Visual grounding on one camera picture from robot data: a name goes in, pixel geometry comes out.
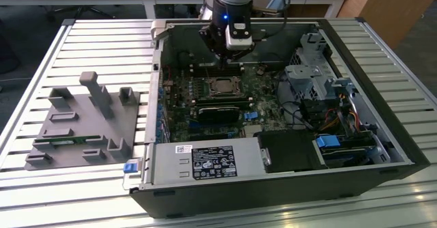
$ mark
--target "barcode sticker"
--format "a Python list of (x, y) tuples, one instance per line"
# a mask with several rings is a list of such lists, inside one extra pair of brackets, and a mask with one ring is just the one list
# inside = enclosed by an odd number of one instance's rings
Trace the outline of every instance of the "barcode sticker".
[(192, 145), (176, 145), (176, 153), (191, 153)]

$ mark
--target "blue connector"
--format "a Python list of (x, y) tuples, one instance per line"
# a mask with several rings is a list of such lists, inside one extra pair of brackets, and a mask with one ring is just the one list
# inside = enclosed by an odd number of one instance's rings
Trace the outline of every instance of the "blue connector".
[(124, 163), (122, 172), (124, 173), (136, 173), (137, 172), (137, 163)]
[(322, 135), (315, 139), (316, 145), (322, 147), (339, 147), (339, 141), (335, 135)]
[(244, 120), (251, 120), (251, 119), (255, 119), (257, 117), (257, 112), (253, 111), (253, 112), (249, 112), (249, 113), (244, 113)]

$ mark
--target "metal table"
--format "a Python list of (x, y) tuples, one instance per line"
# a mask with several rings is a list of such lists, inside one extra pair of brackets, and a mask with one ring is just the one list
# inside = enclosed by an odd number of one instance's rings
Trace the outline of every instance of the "metal table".
[(291, 204), (177, 219), (152, 219), (121, 187), (122, 164), (27, 172), (22, 169), (50, 103), (52, 87), (78, 86), (96, 71), (108, 91), (130, 86), (141, 93), (133, 155), (142, 153), (150, 71), (150, 20), (77, 20), (61, 26), (0, 136), (0, 226), (72, 227), (398, 227), (437, 221), (437, 102), (366, 23), (331, 19), (430, 167), (359, 197)]

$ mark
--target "black cover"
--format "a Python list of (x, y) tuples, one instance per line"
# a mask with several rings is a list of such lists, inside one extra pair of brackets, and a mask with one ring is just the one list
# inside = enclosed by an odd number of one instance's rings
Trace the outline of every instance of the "black cover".
[(308, 132), (283, 130), (255, 133), (259, 147), (268, 151), (271, 165), (267, 173), (324, 169), (312, 145)]

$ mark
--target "black computer case side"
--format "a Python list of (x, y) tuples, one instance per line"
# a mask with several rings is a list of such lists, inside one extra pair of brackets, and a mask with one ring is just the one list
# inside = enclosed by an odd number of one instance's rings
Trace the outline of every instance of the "black computer case side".
[(176, 218), (358, 196), (408, 171), (410, 166), (400, 166), (183, 188), (130, 189), (129, 196), (152, 218)]

